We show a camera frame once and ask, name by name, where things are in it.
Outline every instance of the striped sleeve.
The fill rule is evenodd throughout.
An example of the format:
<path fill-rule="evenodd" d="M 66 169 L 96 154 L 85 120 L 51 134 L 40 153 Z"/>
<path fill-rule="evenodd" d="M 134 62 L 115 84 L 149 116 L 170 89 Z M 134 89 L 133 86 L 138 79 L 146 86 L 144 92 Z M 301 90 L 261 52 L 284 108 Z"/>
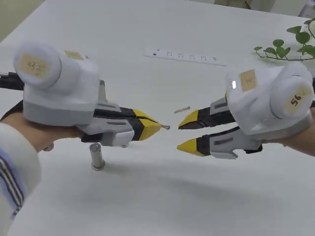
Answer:
<path fill-rule="evenodd" d="M 0 123 L 0 236 L 7 235 L 40 178 L 35 149 L 16 129 Z"/>

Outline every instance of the white power strip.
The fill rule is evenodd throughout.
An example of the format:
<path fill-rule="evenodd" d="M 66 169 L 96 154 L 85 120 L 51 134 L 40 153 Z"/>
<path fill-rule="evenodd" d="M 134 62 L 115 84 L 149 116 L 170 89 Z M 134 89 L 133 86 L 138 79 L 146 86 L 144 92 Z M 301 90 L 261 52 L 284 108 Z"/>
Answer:
<path fill-rule="evenodd" d="M 227 66 L 225 63 L 222 63 L 218 60 L 217 57 L 207 56 L 207 55 L 195 55 L 188 54 L 183 52 L 174 52 L 165 49 L 146 49 L 144 53 L 145 57 L 151 58 L 160 58 L 160 59 L 169 59 L 169 60 L 180 60 L 194 63 L 202 64 L 213 64 Z"/>

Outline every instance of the screw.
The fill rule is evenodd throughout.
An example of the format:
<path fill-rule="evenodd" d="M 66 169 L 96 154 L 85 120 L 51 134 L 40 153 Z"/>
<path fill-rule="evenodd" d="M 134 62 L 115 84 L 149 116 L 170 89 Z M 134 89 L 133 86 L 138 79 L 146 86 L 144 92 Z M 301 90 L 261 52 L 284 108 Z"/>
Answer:
<path fill-rule="evenodd" d="M 171 126 L 169 125 L 164 125 L 164 124 L 161 124 L 161 127 L 166 129 L 166 130 L 169 130 L 171 128 Z"/>

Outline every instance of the floor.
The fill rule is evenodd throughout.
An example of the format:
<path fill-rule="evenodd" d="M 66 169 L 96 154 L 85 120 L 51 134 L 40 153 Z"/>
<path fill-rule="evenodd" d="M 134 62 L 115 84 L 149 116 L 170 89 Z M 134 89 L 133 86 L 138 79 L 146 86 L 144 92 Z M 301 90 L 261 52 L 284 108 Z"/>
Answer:
<path fill-rule="evenodd" d="M 0 0 L 0 42 L 44 0 Z"/>

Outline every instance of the metal pin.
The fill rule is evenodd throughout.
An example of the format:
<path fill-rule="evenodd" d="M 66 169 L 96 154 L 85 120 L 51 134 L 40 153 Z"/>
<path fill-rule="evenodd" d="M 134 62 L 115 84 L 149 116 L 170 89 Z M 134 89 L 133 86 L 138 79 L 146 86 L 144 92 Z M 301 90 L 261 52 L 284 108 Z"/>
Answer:
<path fill-rule="evenodd" d="M 107 102 L 106 92 L 105 92 L 105 82 L 103 80 L 99 81 L 98 100 Z"/>
<path fill-rule="evenodd" d="M 101 145 L 94 143 L 90 145 L 90 154 L 92 158 L 92 168 L 95 171 L 100 171 L 105 167 L 105 161 L 102 156 Z"/>
<path fill-rule="evenodd" d="M 169 125 L 164 125 L 164 124 L 161 124 L 161 127 L 166 129 L 166 130 L 169 130 L 171 128 L 171 126 Z"/>

